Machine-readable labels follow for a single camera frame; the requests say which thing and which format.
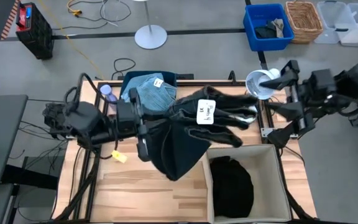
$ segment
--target blue towel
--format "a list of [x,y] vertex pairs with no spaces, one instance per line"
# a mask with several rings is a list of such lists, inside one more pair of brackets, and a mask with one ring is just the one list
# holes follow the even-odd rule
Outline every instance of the blue towel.
[[150,77],[157,77],[157,78],[159,78],[161,80],[164,80],[164,77],[162,76],[161,73],[153,73],[153,74],[150,74],[150,75],[141,75],[141,76],[138,76],[138,77],[131,78],[129,80],[127,86],[125,87],[125,90],[122,92],[121,98],[125,99],[125,102],[129,102],[129,100],[128,101],[126,100],[126,99],[129,99],[128,91],[131,88],[138,87],[140,84],[145,82]]
[[[177,89],[163,82],[160,87],[154,85],[158,75],[151,76],[136,87],[140,102],[149,110],[166,111],[175,102]],[[128,94],[122,95],[125,102],[129,102]]]

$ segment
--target open box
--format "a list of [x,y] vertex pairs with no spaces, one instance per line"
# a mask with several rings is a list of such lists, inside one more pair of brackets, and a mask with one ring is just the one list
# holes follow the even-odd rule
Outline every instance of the open box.
[[[209,160],[221,156],[230,156],[239,161],[251,176],[254,185],[254,205],[247,218],[214,217],[213,180]],[[290,221],[290,205],[277,158],[275,147],[268,144],[208,149],[201,158],[208,188],[208,222],[227,224]]]

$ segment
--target black garment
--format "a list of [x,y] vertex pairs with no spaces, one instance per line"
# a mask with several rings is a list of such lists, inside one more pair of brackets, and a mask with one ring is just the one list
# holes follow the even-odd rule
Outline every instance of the black garment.
[[[214,124],[197,124],[200,99],[216,102]],[[151,161],[170,180],[178,180],[199,161],[210,147],[210,141],[241,146],[241,139],[226,126],[247,129],[249,123],[245,119],[256,116],[248,107],[256,103],[252,96],[226,95],[211,86],[177,100],[167,111],[166,119],[146,122]]]
[[251,176],[240,163],[229,156],[211,163],[215,216],[248,217],[254,204]]
[[276,27],[270,21],[264,27],[256,27],[255,33],[258,39],[277,38]]

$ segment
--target wicker basket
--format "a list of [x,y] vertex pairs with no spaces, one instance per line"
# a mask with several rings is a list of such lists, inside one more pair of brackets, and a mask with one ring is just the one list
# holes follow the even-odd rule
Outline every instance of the wicker basket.
[[323,23],[311,2],[286,2],[285,13],[290,22],[296,44],[308,44],[323,32]]

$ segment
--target wooden table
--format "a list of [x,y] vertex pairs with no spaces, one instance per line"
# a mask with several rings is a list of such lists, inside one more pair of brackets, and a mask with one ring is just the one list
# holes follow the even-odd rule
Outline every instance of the wooden table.
[[[226,80],[203,80],[208,82],[226,82]],[[178,87],[177,98],[192,94],[201,87]],[[243,86],[216,86],[224,93],[232,95],[244,94]],[[120,88],[113,87],[116,96]],[[96,93],[88,82],[83,83],[81,101],[94,103]],[[277,92],[275,97],[285,101],[285,93]],[[284,127],[286,121],[275,114],[273,121],[276,127]],[[231,128],[244,144],[261,144],[260,130],[255,121],[246,131]],[[125,139],[118,145],[118,151],[124,153],[128,160],[121,164],[114,159],[100,160],[98,180],[94,195],[91,215],[92,222],[206,222],[206,186],[201,163],[198,163],[185,176],[176,182],[168,180],[151,162],[142,162],[137,157],[136,138]],[[289,148],[300,153],[298,141],[291,140]],[[214,143],[211,147],[229,147]],[[53,217],[57,217],[68,205],[73,165],[79,146],[70,141],[67,146],[62,174],[58,186],[57,206]],[[114,149],[114,143],[102,147],[102,155],[107,156]],[[85,150],[80,151],[75,167],[73,195],[77,191]],[[283,170],[289,191],[303,209],[316,216],[313,199],[302,162],[296,156],[284,151],[282,158]],[[80,218],[85,216],[85,192]]]

